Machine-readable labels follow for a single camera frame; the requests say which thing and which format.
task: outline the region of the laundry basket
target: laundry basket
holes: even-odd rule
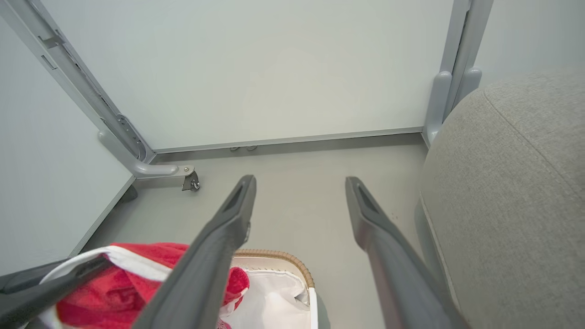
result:
[[[231,266],[244,268],[250,277],[250,291],[244,295],[242,304],[235,311],[244,313],[255,310],[252,319],[264,316],[265,322],[258,323],[256,327],[275,326],[277,322],[287,323],[287,317],[291,317],[291,321],[297,322],[297,328],[303,329],[317,329],[318,328],[318,313],[317,313],[317,296],[315,292],[315,283],[309,273],[307,267],[295,256],[281,251],[270,251],[264,249],[238,249],[234,253]],[[298,289],[298,285],[291,289],[291,285],[300,282],[302,292]],[[272,294],[282,294],[283,296],[270,296]],[[282,301],[282,306],[266,305],[264,307],[255,307],[254,305],[247,305],[246,303],[254,303],[256,306],[262,304],[266,299],[274,304]],[[305,307],[307,307],[307,319],[303,319],[305,314]]]

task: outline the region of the red fabric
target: red fabric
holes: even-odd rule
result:
[[[183,244],[159,243],[150,245],[112,244],[173,268],[189,247]],[[240,288],[248,280],[244,270],[230,270],[224,298],[241,297]],[[80,286],[56,305],[59,319],[81,328],[131,328],[142,308],[154,296],[160,282],[144,279],[116,266],[100,273]]]

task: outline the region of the white partition panel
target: white partition panel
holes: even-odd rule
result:
[[[155,150],[420,131],[453,0],[41,0]]]
[[[0,111],[4,275],[78,251],[132,175],[1,16]]]
[[[584,0],[494,0],[475,65],[480,86],[585,64]]]

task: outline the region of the floor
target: floor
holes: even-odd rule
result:
[[[157,163],[195,165],[200,191],[181,191],[182,179],[137,181],[138,198],[116,206],[85,249],[190,244],[238,179],[253,174],[256,202],[243,248],[285,251],[305,263],[319,294],[320,328],[383,328],[368,258],[353,239],[345,177],[366,184],[423,256],[414,218],[426,152],[416,133],[163,155]]]

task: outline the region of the gray ottoman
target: gray ottoman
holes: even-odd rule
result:
[[[469,94],[433,141],[421,201],[473,328],[585,327],[585,70]]]

